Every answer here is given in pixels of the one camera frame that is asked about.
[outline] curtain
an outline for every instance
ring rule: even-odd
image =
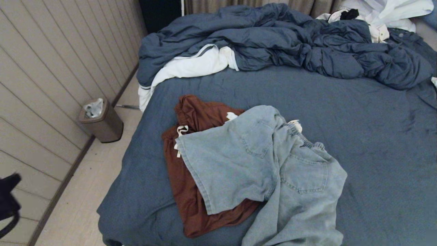
[[[185,0],[185,14],[215,13],[219,8],[231,5],[260,7],[263,0]]]
[[[259,7],[269,3],[288,4],[291,9],[317,17],[338,9],[341,0],[184,0],[185,14],[214,13],[230,5]]]
[[[341,0],[289,0],[288,6],[313,18],[338,10]]]

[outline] white paneled wall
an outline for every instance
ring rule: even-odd
[[[23,179],[13,191],[21,220],[0,246],[22,246],[90,138],[81,105],[114,100],[147,31],[137,0],[0,0],[0,9],[0,178]]]

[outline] trash can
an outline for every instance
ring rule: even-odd
[[[103,99],[103,109],[99,116],[88,118],[85,109],[82,108],[79,115],[79,122],[102,143],[118,141],[123,134],[123,121],[114,108],[109,105],[106,98]]]

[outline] white sheet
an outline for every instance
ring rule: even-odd
[[[434,84],[434,86],[435,86],[436,89],[437,89],[437,77],[432,77],[432,78],[431,78],[431,82]]]
[[[158,71],[151,86],[143,87],[140,85],[138,88],[139,108],[144,112],[155,87],[167,79],[215,74],[228,66],[238,71],[234,51],[227,46],[219,50],[216,45],[207,44],[194,56],[177,56]]]

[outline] black bag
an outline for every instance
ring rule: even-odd
[[[21,206],[10,193],[20,181],[21,177],[17,173],[0,179],[0,220],[14,217],[5,228],[1,229],[0,239],[9,233],[20,219],[20,213],[18,211]]]

